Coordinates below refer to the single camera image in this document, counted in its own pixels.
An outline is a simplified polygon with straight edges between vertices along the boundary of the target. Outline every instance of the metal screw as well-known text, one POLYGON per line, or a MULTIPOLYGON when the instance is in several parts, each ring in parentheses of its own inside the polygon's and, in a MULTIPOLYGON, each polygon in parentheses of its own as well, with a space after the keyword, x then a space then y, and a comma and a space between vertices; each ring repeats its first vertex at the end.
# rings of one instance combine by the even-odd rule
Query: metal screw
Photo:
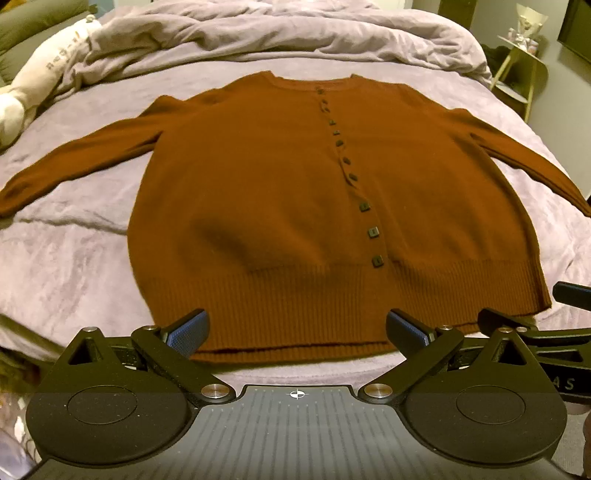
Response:
POLYGON ((369 384, 363 391, 368 397, 372 398, 386 398, 392 395, 392 387, 383 383, 369 384))
POLYGON ((219 383, 205 385, 205 387, 201 389, 201 394, 207 398, 222 398, 228 395, 229 393, 230 389, 226 385, 222 385, 219 383))

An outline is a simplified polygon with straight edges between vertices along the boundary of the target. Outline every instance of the lamp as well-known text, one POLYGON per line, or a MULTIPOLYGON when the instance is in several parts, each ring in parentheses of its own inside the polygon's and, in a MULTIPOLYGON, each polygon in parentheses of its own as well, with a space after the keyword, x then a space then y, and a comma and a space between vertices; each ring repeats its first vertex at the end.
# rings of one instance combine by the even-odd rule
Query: lamp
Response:
POLYGON ((540 31, 542 25, 548 20, 548 16, 520 4, 517 4, 517 16, 519 17, 519 24, 515 43, 526 49, 528 39, 540 31))

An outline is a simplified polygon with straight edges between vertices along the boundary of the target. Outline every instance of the nightstand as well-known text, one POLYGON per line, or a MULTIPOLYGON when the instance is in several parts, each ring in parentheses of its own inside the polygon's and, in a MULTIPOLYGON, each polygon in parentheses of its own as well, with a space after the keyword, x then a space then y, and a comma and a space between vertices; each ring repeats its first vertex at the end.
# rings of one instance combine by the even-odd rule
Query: nightstand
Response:
POLYGON ((522 50, 512 41, 509 41, 500 35, 497 35, 497 37, 504 42, 507 42, 512 48, 509 52, 509 55, 507 55, 507 58, 503 62, 503 65, 501 65, 501 68, 496 73, 495 78, 491 83, 490 90, 493 91, 495 88, 497 88, 513 98, 513 100, 523 104, 525 107, 523 119, 525 123, 527 123, 530 119, 531 104, 534 99, 534 85, 537 76, 538 64, 540 64, 543 68, 545 68, 545 64, 538 57, 526 52, 525 50, 522 50), (527 81, 518 84, 517 89, 514 89, 505 83, 505 79, 511 67, 518 61, 528 61, 531 65, 531 68, 530 74, 527 76, 527 81))

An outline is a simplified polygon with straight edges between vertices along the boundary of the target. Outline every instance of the cardigan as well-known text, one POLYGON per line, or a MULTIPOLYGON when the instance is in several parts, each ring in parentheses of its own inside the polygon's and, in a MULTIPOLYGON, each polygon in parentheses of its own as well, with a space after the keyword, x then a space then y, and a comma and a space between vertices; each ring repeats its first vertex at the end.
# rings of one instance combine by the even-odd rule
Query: cardigan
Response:
POLYGON ((160 96, 61 145, 6 184, 0 216, 149 151, 128 228, 134 278, 156 325, 208 312, 192 357, 207 362, 391 352, 394 308, 463 333, 486 307, 549 308, 531 219, 491 156, 591 216, 556 166, 465 109, 356 74, 270 71, 160 96))

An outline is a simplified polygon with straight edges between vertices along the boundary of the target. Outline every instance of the cardigan sleeve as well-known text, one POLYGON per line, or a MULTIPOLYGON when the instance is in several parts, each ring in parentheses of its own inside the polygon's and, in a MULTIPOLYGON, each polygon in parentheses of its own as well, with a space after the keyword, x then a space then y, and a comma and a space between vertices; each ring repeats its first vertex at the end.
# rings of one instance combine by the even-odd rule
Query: cardigan sleeve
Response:
POLYGON ((468 110, 454 109, 448 112, 446 117, 451 128, 454 128, 454 125, 465 128, 471 139, 491 157, 513 168, 520 168, 532 179, 545 184, 552 192, 568 200, 585 216, 591 217, 591 206, 579 188, 552 162, 500 130, 477 119, 468 110))
POLYGON ((523 170, 532 179, 568 200, 585 216, 591 217, 591 206, 578 187, 548 159, 476 118, 465 108, 447 109, 407 85, 402 85, 402 88, 405 90, 404 99, 410 105, 423 108, 427 116, 437 121, 459 142, 476 143, 490 157, 523 170))
POLYGON ((154 149, 162 132, 178 118, 184 102, 158 97, 138 117, 123 119, 65 143, 12 177, 0 191, 0 218, 51 192, 61 182, 112 167, 154 149))

